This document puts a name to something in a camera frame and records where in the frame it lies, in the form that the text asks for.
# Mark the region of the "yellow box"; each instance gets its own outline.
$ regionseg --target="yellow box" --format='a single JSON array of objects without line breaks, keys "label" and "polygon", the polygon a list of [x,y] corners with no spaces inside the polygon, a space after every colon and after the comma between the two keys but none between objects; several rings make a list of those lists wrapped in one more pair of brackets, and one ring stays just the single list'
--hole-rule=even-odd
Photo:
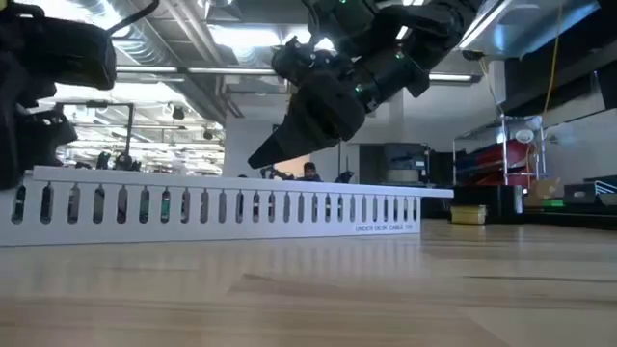
[{"label": "yellow box", "polygon": [[486,223],[486,206],[452,206],[452,224],[483,226]]}]

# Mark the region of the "green object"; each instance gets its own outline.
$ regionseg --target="green object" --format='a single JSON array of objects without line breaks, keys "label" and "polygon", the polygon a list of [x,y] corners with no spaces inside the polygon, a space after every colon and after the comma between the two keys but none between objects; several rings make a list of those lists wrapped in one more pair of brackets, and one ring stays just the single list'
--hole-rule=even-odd
[{"label": "green object", "polygon": [[542,201],[544,207],[565,207],[566,204],[563,200],[544,200]]}]

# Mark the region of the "person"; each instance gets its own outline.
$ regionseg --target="person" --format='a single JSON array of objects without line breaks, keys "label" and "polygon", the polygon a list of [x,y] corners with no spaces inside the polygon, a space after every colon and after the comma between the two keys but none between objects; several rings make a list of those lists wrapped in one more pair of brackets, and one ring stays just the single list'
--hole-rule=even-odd
[{"label": "person", "polygon": [[305,176],[300,177],[296,180],[304,181],[304,182],[323,182],[321,177],[317,173],[317,167],[315,163],[307,162],[304,166]]}]

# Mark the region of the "metal shelf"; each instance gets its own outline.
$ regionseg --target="metal shelf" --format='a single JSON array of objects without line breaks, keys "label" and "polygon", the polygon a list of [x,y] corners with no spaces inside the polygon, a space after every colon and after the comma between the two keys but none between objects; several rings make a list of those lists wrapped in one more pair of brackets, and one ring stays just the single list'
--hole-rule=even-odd
[{"label": "metal shelf", "polygon": [[[538,120],[538,130],[534,131],[536,133],[535,136],[535,145],[539,148],[539,152],[534,154],[535,157],[535,173],[510,173],[511,169],[518,168],[521,165],[521,162],[510,164],[508,163],[508,140],[510,137],[510,127],[514,125],[522,125],[529,121]],[[503,160],[495,161],[493,163],[483,164],[463,170],[456,169],[456,142],[457,141],[466,141],[466,140],[479,140],[482,135],[485,135],[490,132],[490,130],[500,129],[500,133],[504,134],[504,139],[502,143],[502,158]],[[508,185],[508,180],[510,176],[532,176],[532,177],[544,177],[547,174],[547,163],[546,163],[546,148],[545,148],[545,139],[544,139],[544,128],[542,126],[542,116],[529,116],[529,117],[508,117],[501,116],[497,120],[479,126],[463,135],[457,136],[454,138],[452,142],[452,155],[453,155],[453,184],[456,186],[457,184],[457,174],[467,174],[478,171],[479,173],[482,170],[486,170],[488,168],[496,169],[497,166],[501,166],[499,168],[500,171],[503,172],[503,181],[505,185]]]}]

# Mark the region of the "fluorescent light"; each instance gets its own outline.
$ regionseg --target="fluorescent light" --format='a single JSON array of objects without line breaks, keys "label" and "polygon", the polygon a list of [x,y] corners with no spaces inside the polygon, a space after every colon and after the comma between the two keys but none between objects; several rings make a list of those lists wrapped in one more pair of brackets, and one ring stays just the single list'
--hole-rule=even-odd
[{"label": "fluorescent light", "polygon": [[424,4],[424,0],[403,0],[404,6],[410,6],[410,5],[420,6],[422,4]]},{"label": "fluorescent light", "polygon": [[491,25],[491,23],[493,23],[499,17],[499,15],[503,11],[505,11],[505,9],[510,5],[510,3],[512,3],[512,0],[505,0],[504,2],[502,2],[496,9],[493,10],[493,12],[488,17],[483,19],[478,26],[471,29],[471,32],[467,32],[465,38],[461,41],[461,43],[459,43],[459,48],[467,49],[467,47],[469,47],[471,43],[474,42],[480,36],[480,34],[482,34],[486,30],[486,28],[488,28],[489,25]]},{"label": "fluorescent light", "polygon": [[[97,129],[106,129],[106,128],[126,128],[127,125],[124,124],[93,124],[93,123],[74,123],[76,127],[81,128],[97,128]],[[203,126],[201,125],[142,125],[142,124],[134,124],[132,126],[133,129],[140,130],[203,130]]]},{"label": "fluorescent light", "polygon": [[[125,141],[87,141],[78,140],[68,144],[68,147],[106,147],[106,146],[125,146]],[[170,143],[139,143],[131,142],[131,147],[136,149],[183,149],[187,148],[199,148],[199,149],[220,149],[218,144],[200,144],[200,143],[186,143],[186,144],[170,144]]]},{"label": "fluorescent light", "polygon": [[228,47],[270,47],[281,44],[279,35],[263,28],[226,28],[209,25],[214,41]]},{"label": "fluorescent light", "polygon": [[177,68],[175,67],[143,67],[143,66],[120,66],[116,67],[116,72],[136,72],[136,73],[157,73],[157,72],[167,72],[174,73],[177,72]]},{"label": "fluorescent light", "polygon": [[135,103],[180,103],[186,98],[164,83],[117,83],[112,91],[99,91],[94,88],[56,84],[58,92],[48,98],[51,101],[67,100],[117,100]]},{"label": "fluorescent light", "polygon": [[219,74],[219,75],[255,75],[276,76],[277,73],[271,68],[243,68],[243,67],[188,67],[190,73]]},{"label": "fluorescent light", "polygon": [[431,73],[431,81],[438,82],[470,82],[473,76],[461,74]]},{"label": "fluorescent light", "polygon": [[401,27],[401,31],[398,32],[398,35],[396,36],[397,40],[402,40],[403,38],[405,38],[405,34],[407,34],[407,31],[409,30],[408,27],[406,27],[405,25],[403,25]]}]

